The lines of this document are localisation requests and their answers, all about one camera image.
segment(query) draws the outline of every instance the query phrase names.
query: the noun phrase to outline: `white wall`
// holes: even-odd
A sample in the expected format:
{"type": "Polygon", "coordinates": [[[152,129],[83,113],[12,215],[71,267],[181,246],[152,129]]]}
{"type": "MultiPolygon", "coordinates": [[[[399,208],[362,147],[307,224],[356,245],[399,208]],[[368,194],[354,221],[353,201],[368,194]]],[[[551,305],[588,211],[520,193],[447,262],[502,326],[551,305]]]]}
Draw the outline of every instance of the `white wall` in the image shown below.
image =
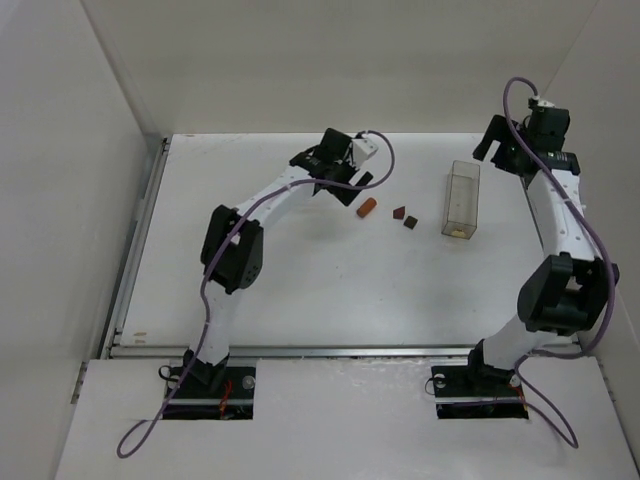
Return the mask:
{"type": "Polygon", "coordinates": [[[551,81],[596,3],[83,1],[165,133],[484,130],[514,72],[551,81]]]}
{"type": "Polygon", "coordinates": [[[598,356],[640,458],[640,2],[600,0],[547,97],[569,108],[567,149],[583,168],[587,217],[621,269],[612,328],[598,356]]]}
{"type": "Polygon", "coordinates": [[[0,4],[0,478],[51,476],[145,144],[78,0],[0,4]]]}

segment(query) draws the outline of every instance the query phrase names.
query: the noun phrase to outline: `brown block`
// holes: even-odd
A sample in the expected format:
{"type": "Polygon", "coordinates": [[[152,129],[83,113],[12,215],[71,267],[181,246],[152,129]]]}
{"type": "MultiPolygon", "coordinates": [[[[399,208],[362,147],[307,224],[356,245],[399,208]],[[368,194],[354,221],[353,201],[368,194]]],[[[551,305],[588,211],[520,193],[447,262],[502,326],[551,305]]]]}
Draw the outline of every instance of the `brown block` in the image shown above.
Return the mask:
{"type": "Polygon", "coordinates": [[[393,211],[393,218],[395,218],[396,220],[402,220],[404,218],[404,214],[405,214],[405,207],[398,207],[393,211]]]}
{"type": "Polygon", "coordinates": [[[409,215],[407,219],[404,221],[403,225],[413,230],[413,228],[416,226],[417,223],[418,223],[418,219],[409,215]]]}

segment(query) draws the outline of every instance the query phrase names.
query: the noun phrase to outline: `cable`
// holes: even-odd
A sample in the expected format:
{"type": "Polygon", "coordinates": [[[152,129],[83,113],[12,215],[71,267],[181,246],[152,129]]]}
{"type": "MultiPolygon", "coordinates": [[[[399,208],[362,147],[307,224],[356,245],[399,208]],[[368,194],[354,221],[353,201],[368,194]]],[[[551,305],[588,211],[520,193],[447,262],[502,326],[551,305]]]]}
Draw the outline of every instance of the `cable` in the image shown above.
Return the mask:
{"type": "Polygon", "coordinates": [[[165,382],[176,382],[178,381],[178,377],[175,376],[174,367],[171,367],[169,365],[162,365],[159,369],[158,369],[158,376],[163,379],[165,382]],[[169,370],[169,375],[165,375],[164,373],[162,373],[162,369],[166,368],[169,370]]]}
{"type": "Polygon", "coordinates": [[[431,383],[433,385],[433,377],[431,377],[429,380],[426,381],[426,383],[424,384],[424,393],[426,393],[427,395],[430,395],[432,397],[435,397],[436,394],[434,393],[430,393],[429,390],[427,390],[427,385],[429,385],[429,383],[431,383]]]}
{"type": "Polygon", "coordinates": [[[578,443],[578,437],[576,436],[576,432],[573,430],[573,427],[571,427],[571,424],[569,423],[569,420],[567,420],[567,417],[564,416],[564,414],[551,401],[551,399],[549,399],[549,397],[547,397],[544,393],[542,393],[540,390],[538,390],[536,387],[534,387],[531,384],[531,382],[526,380],[522,376],[522,374],[520,373],[520,367],[522,366],[522,364],[525,362],[525,360],[527,358],[529,358],[529,356],[528,355],[524,355],[524,356],[520,357],[520,359],[516,362],[516,365],[515,365],[516,375],[518,375],[518,378],[520,378],[520,381],[523,384],[525,384],[527,387],[529,387],[529,389],[533,393],[538,395],[538,397],[540,397],[540,399],[542,399],[547,405],[549,405],[549,407],[555,412],[555,414],[558,416],[560,421],[566,427],[567,431],[569,432],[569,436],[565,435],[564,432],[562,430],[560,430],[560,427],[558,427],[553,422],[553,420],[551,420],[551,418],[549,418],[549,416],[546,413],[544,413],[542,410],[540,410],[535,405],[532,405],[531,403],[527,402],[523,397],[520,397],[520,398],[497,398],[497,399],[494,399],[494,400],[483,400],[483,401],[478,401],[478,402],[460,402],[460,403],[456,403],[456,405],[464,405],[464,406],[468,406],[468,407],[480,407],[480,406],[484,406],[484,405],[496,405],[496,404],[504,404],[504,403],[521,403],[525,407],[533,410],[538,415],[540,415],[542,417],[542,419],[545,422],[547,422],[547,424],[551,427],[551,429],[553,431],[555,431],[558,435],[560,435],[560,438],[562,438],[567,443],[567,445],[569,445],[571,448],[577,449],[580,446],[579,443],[578,443]]]}
{"type": "Polygon", "coordinates": [[[584,216],[573,204],[573,201],[567,194],[566,190],[560,184],[558,179],[553,176],[553,173],[551,173],[551,170],[549,170],[549,168],[544,164],[544,162],[540,159],[540,157],[538,157],[535,154],[535,152],[531,150],[531,148],[529,148],[529,145],[527,145],[527,142],[524,141],[520,133],[516,130],[516,127],[514,126],[513,120],[511,118],[511,112],[509,111],[509,91],[511,90],[511,86],[516,82],[520,82],[528,85],[533,91],[533,94],[535,96],[538,96],[538,89],[536,88],[535,84],[531,80],[526,79],[524,77],[513,77],[509,79],[509,81],[507,82],[507,85],[504,87],[504,92],[502,94],[502,108],[504,109],[504,116],[507,119],[507,125],[509,127],[509,130],[511,131],[513,138],[515,138],[516,142],[518,142],[520,147],[526,152],[527,155],[529,155],[529,158],[533,160],[536,166],[545,174],[545,176],[553,184],[553,187],[556,189],[558,194],[562,197],[562,199],[567,204],[567,207],[571,211],[571,214],[575,217],[575,219],[582,226],[582,228],[589,234],[589,236],[593,240],[593,243],[596,244],[596,247],[598,248],[598,251],[600,252],[600,255],[602,256],[602,260],[604,262],[605,272],[607,276],[607,307],[605,309],[604,317],[602,319],[602,323],[600,324],[600,328],[598,328],[598,332],[596,333],[595,337],[593,337],[593,340],[591,341],[591,343],[589,343],[581,352],[578,352],[578,353],[561,354],[561,353],[550,352],[548,350],[534,351],[534,353],[538,355],[546,356],[546,357],[564,358],[567,360],[580,358],[588,354],[594,348],[596,348],[596,346],[600,343],[600,341],[604,337],[604,334],[606,333],[607,328],[609,328],[609,323],[611,323],[611,318],[613,317],[613,307],[615,304],[615,296],[616,296],[615,295],[616,281],[615,281],[615,275],[613,272],[613,263],[611,262],[609,253],[607,252],[607,249],[604,246],[604,242],[600,239],[600,237],[598,236],[594,228],[589,224],[589,222],[587,222],[584,216]]]}
{"type": "Polygon", "coordinates": [[[173,386],[173,388],[171,389],[171,391],[169,392],[167,397],[164,399],[164,401],[160,405],[160,408],[158,409],[158,412],[153,417],[153,420],[150,421],[149,427],[147,428],[147,430],[144,433],[144,435],[142,436],[142,438],[138,441],[138,443],[131,450],[129,450],[128,452],[123,452],[122,451],[122,447],[124,446],[124,444],[127,441],[127,439],[131,436],[131,434],[133,432],[135,432],[140,426],[142,426],[145,423],[149,422],[149,420],[140,420],[135,425],[133,425],[133,427],[131,427],[124,434],[124,436],[120,439],[120,442],[118,443],[118,446],[116,448],[116,454],[118,455],[118,458],[122,458],[122,459],[129,458],[132,455],[134,455],[138,450],[140,450],[142,445],[144,445],[144,443],[147,441],[147,439],[151,435],[151,432],[153,432],[154,428],[158,424],[158,421],[162,418],[162,415],[164,414],[164,411],[166,410],[167,406],[169,405],[169,403],[171,402],[173,397],[178,392],[178,389],[180,388],[180,385],[182,385],[182,383],[184,382],[185,378],[187,378],[187,375],[189,375],[189,371],[195,365],[196,360],[198,358],[198,354],[200,353],[200,351],[202,350],[202,347],[204,346],[204,340],[207,337],[207,332],[209,331],[209,326],[211,324],[211,305],[209,304],[209,300],[207,299],[207,295],[205,293],[205,289],[206,289],[207,283],[209,281],[209,278],[211,277],[211,273],[213,272],[213,270],[215,269],[216,265],[220,261],[220,258],[222,257],[222,254],[224,253],[225,249],[229,246],[229,243],[231,243],[231,239],[240,231],[240,229],[242,228],[242,225],[244,225],[244,223],[249,219],[251,214],[260,205],[262,205],[264,202],[266,202],[268,200],[271,200],[272,198],[275,198],[278,195],[286,192],[290,188],[297,187],[298,185],[305,185],[305,184],[313,183],[313,184],[316,184],[316,185],[325,185],[325,186],[328,186],[328,187],[339,187],[339,188],[344,188],[346,190],[358,190],[358,191],[360,191],[360,190],[369,190],[369,189],[372,189],[372,188],[376,188],[376,187],[382,185],[384,182],[386,182],[387,179],[391,176],[391,174],[393,173],[393,170],[395,169],[395,166],[396,166],[396,154],[395,154],[395,151],[393,149],[393,145],[391,145],[391,142],[386,137],[386,135],[384,135],[384,134],[382,134],[380,132],[377,132],[375,130],[364,130],[362,132],[358,132],[356,137],[361,137],[362,135],[367,135],[367,134],[375,135],[375,136],[381,138],[384,141],[384,143],[387,145],[387,147],[389,148],[389,154],[391,155],[391,164],[389,165],[389,170],[377,182],[370,183],[369,185],[356,186],[356,185],[349,185],[347,183],[339,183],[339,182],[334,182],[332,180],[322,180],[322,179],[316,179],[316,178],[295,180],[295,181],[285,185],[284,187],[281,187],[278,190],[275,190],[275,191],[265,195],[264,197],[256,200],[256,203],[254,203],[246,211],[246,213],[242,217],[240,217],[238,222],[235,224],[235,226],[231,229],[231,231],[227,235],[227,238],[224,239],[224,241],[222,242],[222,244],[220,245],[220,247],[216,251],[216,254],[213,256],[213,259],[211,260],[211,263],[209,263],[209,265],[207,266],[207,269],[206,269],[206,271],[204,273],[204,277],[202,278],[202,282],[200,283],[200,299],[202,300],[202,303],[204,304],[205,319],[204,319],[204,325],[202,327],[202,333],[200,334],[200,339],[198,340],[198,345],[197,345],[197,347],[196,347],[196,349],[194,351],[193,356],[191,357],[191,360],[189,360],[189,363],[182,369],[182,373],[180,374],[180,377],[178,377],[178,380],[177,380],[176,384],[173,386]]]}
{"type": "Polygon", "coordinates": [[[232,391],[233,383],[231,382],[231,380],[227,380],[227,383],[224,386],[224,396],[218,404],[218,408],[220,409],[220,420],[222,420],[222,417],[224,417],[224,411],[227,409],[227,403],[229,402],[229,397],[231,396],[232,391]]]}

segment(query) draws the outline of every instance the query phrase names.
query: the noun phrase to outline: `black bracket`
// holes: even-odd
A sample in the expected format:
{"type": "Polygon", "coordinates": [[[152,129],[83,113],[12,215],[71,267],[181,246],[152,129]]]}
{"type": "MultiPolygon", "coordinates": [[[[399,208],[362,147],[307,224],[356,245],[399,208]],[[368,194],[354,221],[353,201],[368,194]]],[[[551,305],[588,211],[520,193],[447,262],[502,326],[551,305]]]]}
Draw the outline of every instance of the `black bracket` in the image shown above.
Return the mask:
{"type": "MultiPolygon", "coordinates": [[[[224,205],[220,205],[213,211],[200,254],[200,261],[204,264],[205,271],[224,239],[239,220],[238,212],[224,205]]],[[[262,270],[263,242],[264,230],[260,223],[257,220],[245,222],[240,228],[237,239],[232,240],[222,253],[209,280],[222,285],[227,294],[233,293],[238,288],[244,289],[251,286],[262,270]]]]}
{"type": "MultiPolygon", "coordinates": [[[[183,368],[186,368],[189,365],[192,358],[193,350],[189,348],[184,352],[182,357],[183,368]]],[[[229,356],[227,355],[217,365],[211,365],[210,363],[205,363],[200,359],[196,359],[191,370],[189,370],[189,375],[185,381],[195,381],[199,385],[200,389],[203,389],[206,392],[214,392],[222,383],[228,360],[229,356]]]]}
{"type": "MultiPolygon", "coordinates": [[[[620,273],[614,264],[615,283],[620,273]]],[[[607,302],[604,262],[549,255],[520,289],[518,317],[530,332],[561,336],[590,330],[607,302]]]]}
{"type": "Polygon", "coordinates": [[[496,385],[509,385],[515,375],[514,370],[502,370],[487,365],[484,361],[484,340],[473,347],[467,357],[467,378],[476,386],[495,388],[496,385]]]}
{"type": "MultiPolygon", "coordinates": [[[[349,183],[358,173],[358,170],[350,162],[352,140],[348,135],[328,128],[319,145],[299,153],[289,162],[289,165],[304,168],[312,178],[349,183]]],[[[368,185],[372,179],[373,175],[366,172],[358,180],[356,186],[368,185]]],[[[345,206],[351,205],[360,193],[360,190],[316,185],[314,195],[321,190],[327,190],[345,206]]]]}
{"type": "MultiPolygon", "coordinates": [[[[533,99],[529,101],[529,108],[531,115],[526,125],[513,122],[525,143],[548,168],[568,170],[573,175],[579,175],[580,165],[576,155],[562,151],[570,124],[569,111],[539,106],[533,99]]],[[[473,158],[484,160],[493,142],[498,142],[499,146],[491,162],[500,170],[522,177],[528,186],[538,166],[513,138],[509,124],[502,115],[494,115],[491,119],[480,144],[473,151],[473,158]]]]}
{"type": "MultiPolygon", "coordinates": [[[[217,372],[212,383],[202,383],[193,375],[185,378],[164,411],[164,420],[250,420],[253,418],[253,397],[256,384],[255,366],[228,366],[226,359],[211,372],[217,372]],[[225,407],[221,408],[224,399],[225,407]]],[[[165,397],[175,378],[184,367],[170,369],[172,380],[167,381],[165,397]]]]}
{"type": "Polygon", "coordinates": [[[478,383],[469,378],[466,365],[434,365],[431,367],[436,398],[510,398],[518,392],[506,383],[478,383]]]}

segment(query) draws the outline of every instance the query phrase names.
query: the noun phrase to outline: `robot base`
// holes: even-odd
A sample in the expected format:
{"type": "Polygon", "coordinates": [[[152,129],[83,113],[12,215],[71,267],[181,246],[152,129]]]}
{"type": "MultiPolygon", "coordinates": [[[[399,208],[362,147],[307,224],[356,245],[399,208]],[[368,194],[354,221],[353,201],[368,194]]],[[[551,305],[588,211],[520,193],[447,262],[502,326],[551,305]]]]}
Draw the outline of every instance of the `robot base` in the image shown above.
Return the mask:
{"type": "Polygon", "coordinates": [[[492,399],[517,399],[520,392],[505,384],[478,384],[469,380],[466,365],[434,365],[431,367],[436,413],[449,418],[529,418],[521,403],[466,405],[492,399]]]}
{"type": "MultiPolygon", "coordinates": [[[[251,366],[227,365],[222,381],[213,390],[189,375],[171,399],[163,420],[251,420],[255,383],[256,368],[251,366]]],[[[172,382],[167,382],[165,398],[172,387],[172,382]]]]}

